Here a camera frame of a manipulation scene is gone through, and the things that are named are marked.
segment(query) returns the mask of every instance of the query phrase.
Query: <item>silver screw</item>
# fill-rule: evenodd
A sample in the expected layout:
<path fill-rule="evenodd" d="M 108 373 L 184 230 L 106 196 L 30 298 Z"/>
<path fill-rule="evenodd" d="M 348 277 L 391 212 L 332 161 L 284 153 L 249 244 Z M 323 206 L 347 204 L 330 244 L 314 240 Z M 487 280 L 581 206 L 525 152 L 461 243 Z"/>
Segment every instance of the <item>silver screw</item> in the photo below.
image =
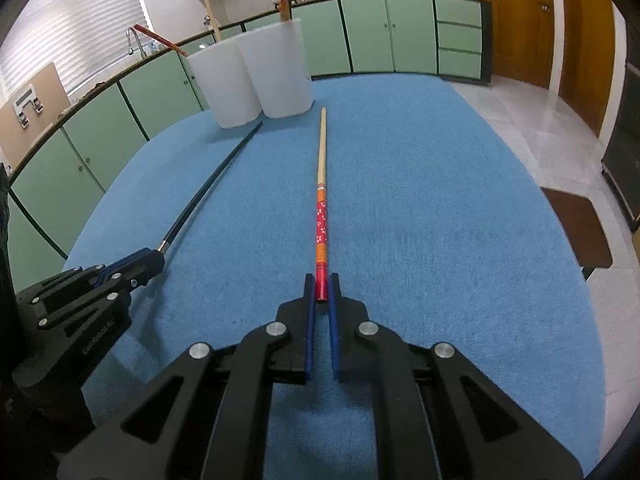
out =
<path fill-rule="evenodd" d="M 449 359 L 450 357 L 453 357 L 453 354 L 456 353 L 455 348 L 453 348 L 453 346 L 451 346 L 449 343 L 438 343 L 434 347 L 433 351 L 438 357 L 442 359 Z"/>
<path fill-rule="evenodd" d="M 363 321 L 358 325 L 358 332 L 362 335 L 376 335 L 380 327 L 373 321 Z"/>
<path fill-rule="evenodd" d="M 287 325 L 279 321 L 273 321 L 267 325 L 267 334 L 277 336 L 287 331 Z"/>
<path fill-rule="evenodd" d="M 202 359 L 209 355 L 209 345 L 206 343 L 195 343 L 189 348 L 189 355 L 194 359 Z"/>

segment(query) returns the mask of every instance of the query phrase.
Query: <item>tiled floor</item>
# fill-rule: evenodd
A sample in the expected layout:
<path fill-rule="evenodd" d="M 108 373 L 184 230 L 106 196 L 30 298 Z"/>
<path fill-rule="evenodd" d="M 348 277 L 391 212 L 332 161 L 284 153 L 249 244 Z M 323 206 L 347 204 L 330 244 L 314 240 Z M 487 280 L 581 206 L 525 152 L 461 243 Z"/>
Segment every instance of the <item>tiled floor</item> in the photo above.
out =
<path fill-rule="evenodd" d="M 565 102 L 545 89 L 498 76 L 490 88 L 452 85 L 540 186 L 587 196 L 603 225 L 613 266 L 597 269 L 587 282 L 605 364 L 603 456 L 640 402 L 640 267 L 631 232 L 600 173 L 605 147 Z"/>

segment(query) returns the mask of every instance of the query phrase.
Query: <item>blue towel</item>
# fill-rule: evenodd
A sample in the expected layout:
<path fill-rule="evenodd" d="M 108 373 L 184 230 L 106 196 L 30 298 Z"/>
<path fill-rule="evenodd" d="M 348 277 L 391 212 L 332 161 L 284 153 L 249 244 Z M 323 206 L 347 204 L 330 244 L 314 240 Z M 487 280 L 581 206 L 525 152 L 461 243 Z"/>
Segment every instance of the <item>blue towel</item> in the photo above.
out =
<path fill-rule="evenodd" d="M 446 82 L 370 75 L 314 83 L 311 111 L 265 125 L 137 290 L 132 327 L 84 386 L 96 423 L 196 341 L 239 342 L 300 297 L 314 270 L 319 113 L 328 110 L 329 268 L 345 296 L 409 343 L 449 341 L 589 472 L 604 366 L 588 290 L 526 169 Z M 66 267 L 157 247 L 252 124 L 210 112 L 148 142 L 122 171 Z M 317 314 L 311 383 L 277 385 L 267 480 L 376 478 L 370 395 L 332 378 Z"/>

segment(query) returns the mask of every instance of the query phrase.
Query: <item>cabinet door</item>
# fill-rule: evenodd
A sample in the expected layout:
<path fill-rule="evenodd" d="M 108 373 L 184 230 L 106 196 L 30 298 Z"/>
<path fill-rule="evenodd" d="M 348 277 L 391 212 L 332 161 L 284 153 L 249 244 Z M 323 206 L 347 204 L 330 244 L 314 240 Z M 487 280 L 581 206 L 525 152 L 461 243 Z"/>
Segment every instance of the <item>cabinet door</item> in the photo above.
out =
<path fill-rule="evenodd" d="M 433 0 L 386 0 L 398 72 L 438 72 Z"/>
<path fill-rule="evenodd" d="M 33 219 L 67 254 L 103 195 L 62 130 L 33 155 L 12 188 Z"/>
<path fill-rule="evenodd" d="M 306 62 L 311 75 L 351 72 L 337 0 L 296 7 L 292 15 L 302 22 Z"/>
<path fill-rule="evenodd" d="M 150 139 L 172 124 L 202 111 L 175 52 L 167 52 L 141 66 L 121 83 Z"/>
<path fill-rule="evenodd" d="M 254 30 L 254 28 L 264 27 L 265 25 L 271 25 L 272 23 L 277 23 L 280 21 L 280 15 L 277 12 L 273 14 L 268 14 L 267 16 L 263 16 L 261 18 L 257 18 L 256 20 L 251 20 L 250 22 L 246 22 L 244 24 L 244 28 L 249 30 Z"/>
<path fill-rule="evenodd" d="M 342 0 L 354 72 L 393 72 L 385 0 Z"/>
<path fill-rule="evenodd" d="M 80 108 L 63 129 L 104 189 L 146 142 L 117 85 Z"/>
<path fill-rule="evenodd" d="M 65 264 L 62 256 L 38 234 L 11 197 L 8 249 L 16 292 L 55 276 Z"/>
<path fill-rule="evenodd" d="M 215 44 L 215 41 L 213 40 L 213 36 L 205 36 L 204 38 L 200 38 L 199 40 L 191 41 L 187 44 L 184 44 L 180 48 L 183 49 L 187 54 L 191 55 L 191 54 L 195 54 L 201 48 L 207 48 L 209 45 L 213 45 L 213 44 Z M 204 97 L 204 94 L 202 93 L 202 90 L 198 86 L 198 83 L 196 83 L 196 76 L 194 76 L 193 72 L 191 72 L 191 67 L 189 66 L 189 63 L 182 58 L 180 58 L 180 61 L 184 66 L 184 71 L 189 76 L 189 79 L 191 81 L 191 87 L 193 88 L 193 91 L 196 93 L 196 97 L 200 102 L 200 108 L 202 108 L 203 110 L 209 110 L 209 104 L 207 103 L 207 99 Z"/>

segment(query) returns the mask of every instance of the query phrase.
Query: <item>window blinds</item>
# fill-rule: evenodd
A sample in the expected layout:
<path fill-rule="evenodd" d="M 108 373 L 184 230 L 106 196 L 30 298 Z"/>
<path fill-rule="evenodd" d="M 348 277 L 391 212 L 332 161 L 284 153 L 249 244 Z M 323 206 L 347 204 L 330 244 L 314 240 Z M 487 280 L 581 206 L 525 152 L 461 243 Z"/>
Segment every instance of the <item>window blinds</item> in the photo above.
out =
<path fill-rule="evenodd" d="M 30 0 L 0 47 L 5 95 L 51 61 L 71 92 L 127 55 L 125 30 L 135 23 L 146 26 L 139 0 Z"/>

